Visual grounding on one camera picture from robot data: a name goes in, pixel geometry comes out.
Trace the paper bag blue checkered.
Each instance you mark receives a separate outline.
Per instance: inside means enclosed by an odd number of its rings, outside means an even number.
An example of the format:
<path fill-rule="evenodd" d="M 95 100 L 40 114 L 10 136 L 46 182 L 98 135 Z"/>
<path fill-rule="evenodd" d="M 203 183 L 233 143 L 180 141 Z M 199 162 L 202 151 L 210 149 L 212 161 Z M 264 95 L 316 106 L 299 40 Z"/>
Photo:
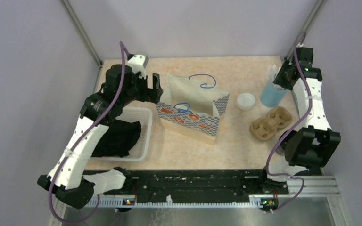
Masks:
<path fill-rule="evenodd" d="M 221 116 L 226 112 L 230 94 L 214 82 L 167 75 L 167 86 L 156 110 L 162 126 L 181 135 L 214 145 Z M 178 113 L 177 105 L 185 105 L 188 113 Z"/>

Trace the white cup lid stack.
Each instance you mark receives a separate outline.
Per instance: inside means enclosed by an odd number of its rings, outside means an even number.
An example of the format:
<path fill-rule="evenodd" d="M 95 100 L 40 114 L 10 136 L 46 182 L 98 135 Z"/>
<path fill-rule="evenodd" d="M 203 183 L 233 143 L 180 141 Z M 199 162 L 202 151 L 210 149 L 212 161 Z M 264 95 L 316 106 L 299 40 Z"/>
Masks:
<path fill-rule="evenodd" d="M 255 104 L 255 96 L 251 93 L 241 93 L 237 97 L 237 107 L 242 111 L 249 111 Z"/>

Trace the stack of dark cups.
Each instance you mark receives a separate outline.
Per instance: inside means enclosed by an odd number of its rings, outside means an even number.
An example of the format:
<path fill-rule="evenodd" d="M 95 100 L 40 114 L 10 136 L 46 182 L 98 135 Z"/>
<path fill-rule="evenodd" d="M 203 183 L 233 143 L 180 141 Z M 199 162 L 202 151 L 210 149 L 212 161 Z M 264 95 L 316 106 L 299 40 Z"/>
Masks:
<path fill-rule="evenodd" d="M 276 153 L 279 154 L 280 156 L 284 156 L 285 155 L 284 147 L 279 145 L 276 149 Z"/>

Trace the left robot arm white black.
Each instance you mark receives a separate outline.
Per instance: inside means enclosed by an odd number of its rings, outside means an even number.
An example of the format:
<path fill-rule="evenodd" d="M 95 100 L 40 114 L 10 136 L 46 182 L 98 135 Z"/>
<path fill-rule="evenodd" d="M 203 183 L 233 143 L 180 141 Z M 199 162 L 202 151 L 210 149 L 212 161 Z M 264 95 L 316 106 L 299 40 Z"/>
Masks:
<path fill-rule="evenodd" d="M 163 89 L 160 76 L 153 74 L 153 87 L 142 72 L 128 65 L 111 66 L 98 92 L 86 98 L 74 133 L 57 165 L 47 175 L 39 177 L 39 186 L 61 202 L 83 208 L 93 196 L 116 190 L 128 194 L 132 190 L 131 174 L 116 167 L 93 175 L 84 169 L 97 146 L 107 139 L 119 141 L 131 127 L 118 117 L 133 101 L 158 103 Z"/>

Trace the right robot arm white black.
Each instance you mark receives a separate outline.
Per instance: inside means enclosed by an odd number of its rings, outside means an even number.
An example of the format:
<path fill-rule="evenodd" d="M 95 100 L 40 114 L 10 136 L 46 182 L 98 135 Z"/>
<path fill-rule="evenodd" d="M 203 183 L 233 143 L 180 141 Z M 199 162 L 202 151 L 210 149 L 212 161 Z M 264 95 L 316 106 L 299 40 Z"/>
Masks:
<path fill-rule="evenodd" d="M 267 162 L 267 176 L 257 181 L 263 194 L 275 190 L 276 181 L 284 182 L 299 172 L 324 167 L 340 144 L 341 135 L 333 131 L 324 111 L 321 70 L 312 64 L 313 49 L 297 46 L 293 58 L 286 60 L 275 76 L 274 84 L 292 92 L 299 120 L 281 135 L 273 149 L 283 153 L 284 160 Z"/>

